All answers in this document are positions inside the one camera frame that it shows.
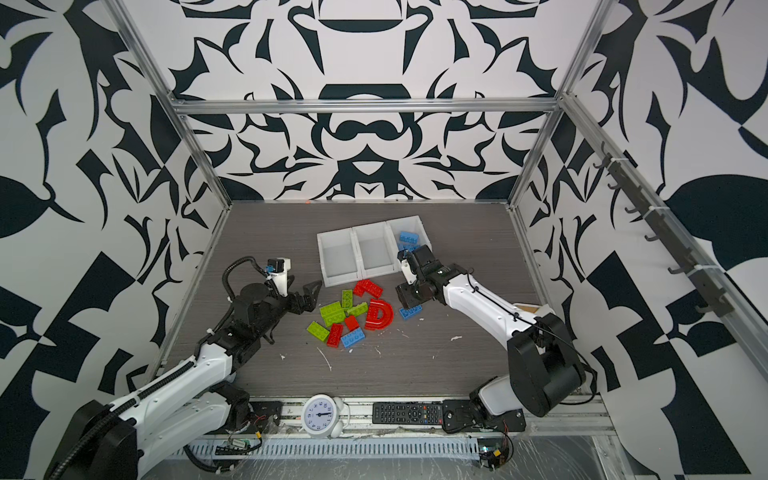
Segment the blue lego brick underside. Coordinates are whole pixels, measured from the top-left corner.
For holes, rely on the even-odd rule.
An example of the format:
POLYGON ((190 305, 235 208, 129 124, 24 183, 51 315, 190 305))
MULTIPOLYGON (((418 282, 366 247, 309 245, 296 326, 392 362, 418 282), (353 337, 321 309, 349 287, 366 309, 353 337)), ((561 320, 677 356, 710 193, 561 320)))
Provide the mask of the blue lego brick underside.
POLYGON ((422 309, 423 307, 421 305, 418 305, 412 308, 400 308, 399 313, 404 320, 408 320, 418 315, 422 311, 422 309))

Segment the red D-shaped lego piece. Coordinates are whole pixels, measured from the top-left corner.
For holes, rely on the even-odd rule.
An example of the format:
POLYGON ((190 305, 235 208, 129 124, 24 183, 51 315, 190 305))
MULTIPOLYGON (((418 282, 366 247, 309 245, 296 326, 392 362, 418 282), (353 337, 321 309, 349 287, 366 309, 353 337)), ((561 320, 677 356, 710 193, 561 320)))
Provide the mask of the red D-shaped lego piece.
POLYGON ((372 299, 368 305, 364 329, 369 331, 383 330, 393 321, 392 306, 381 299, 372 299))

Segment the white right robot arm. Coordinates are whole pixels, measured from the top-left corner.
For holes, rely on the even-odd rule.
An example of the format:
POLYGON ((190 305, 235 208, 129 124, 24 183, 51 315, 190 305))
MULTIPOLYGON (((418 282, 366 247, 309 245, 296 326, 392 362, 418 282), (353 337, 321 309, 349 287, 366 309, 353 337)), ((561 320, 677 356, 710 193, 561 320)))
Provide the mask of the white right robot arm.
POLYGON ((586 381, 586 362, 564 321, 549 308, 524 310, 459 267, 440 267, 428 280, 398 285, 396 293, 406 309, 436 301, 456 310, 504 347, 508 373, 487 381, 470 395, 486 416, 526 410, 544 417, 586 381))

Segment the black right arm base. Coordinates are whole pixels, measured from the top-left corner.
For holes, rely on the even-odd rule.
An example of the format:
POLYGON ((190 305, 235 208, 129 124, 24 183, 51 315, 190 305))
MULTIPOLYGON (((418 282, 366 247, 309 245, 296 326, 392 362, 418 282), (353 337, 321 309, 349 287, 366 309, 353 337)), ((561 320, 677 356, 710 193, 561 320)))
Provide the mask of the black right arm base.
POLYGON ((480 401, 476 391, 465 399, 446 399, 442 402, 442 428, 447 434, 468 432, 523 432, 527 423, 522 409, 504 414, 492 414, 480 401))

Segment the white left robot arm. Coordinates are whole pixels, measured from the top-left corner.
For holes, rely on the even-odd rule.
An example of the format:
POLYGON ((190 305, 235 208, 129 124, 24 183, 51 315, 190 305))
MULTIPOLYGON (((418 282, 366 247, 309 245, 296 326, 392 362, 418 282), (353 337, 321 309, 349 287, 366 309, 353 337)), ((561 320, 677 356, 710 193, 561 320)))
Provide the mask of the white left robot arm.
POLYGON ((267 280, 230 293, 225 315, 190 357, 132 393, 80 407, 45 478, 139 479, 206 433, 247 427, 250 396, 233 385, 233 375, 263 341, 274 341, 286 314, 315 310, 322 285, 281 293, 267 280))

